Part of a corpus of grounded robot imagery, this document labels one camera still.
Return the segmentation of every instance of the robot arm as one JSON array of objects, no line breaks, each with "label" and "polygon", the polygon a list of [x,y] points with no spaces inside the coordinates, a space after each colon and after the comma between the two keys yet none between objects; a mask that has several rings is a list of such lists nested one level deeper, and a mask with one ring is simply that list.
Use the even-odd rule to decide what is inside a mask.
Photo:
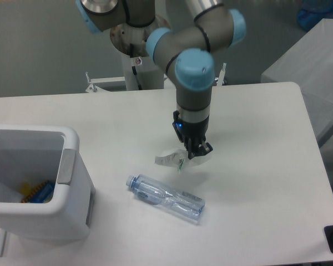
[{"label": "robot arm", "polygon": [[[246,26],[243,16],[237,10],[227,10],[222,0],[186,3],[194,16],[194,26],[173,33],[155,24],[154,0],[77,0],[90,30],[104,31],[126,23],[134,36],[143,29],[139,37],[144,45],[141,56],[147,51],[176,86],[173,127],[192,159],[213,150],[205,137],[215,78],[210,53],[240,42]],[[147,38],[147,44],[141,38]]]},{"label": "robot arm", "polygon": [[147,52],[176,86],[174,130],[189,159],[213,150],[206,142],[214,62],[210,52],[229,47],[245,37],[245,21],[222,0],[186,0],[195,26],[179,33],[166,28],[148,38]]}]

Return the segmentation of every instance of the plastic bottle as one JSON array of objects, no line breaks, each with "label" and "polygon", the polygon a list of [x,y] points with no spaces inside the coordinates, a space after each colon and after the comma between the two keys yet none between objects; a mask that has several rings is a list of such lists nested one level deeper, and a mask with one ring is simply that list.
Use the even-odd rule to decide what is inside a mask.
[{"label": "plastic bottle", "polygon": [[333,0],[302,0],[297,22],[306,31],[323,18],[333,18]]},{"label": "plastic bottle", "polygon": [[141,200],[152,205],[162,205],[195,221],[199,220],[205,206],[203,199],[144,175],[129,176],[126,185]]}]

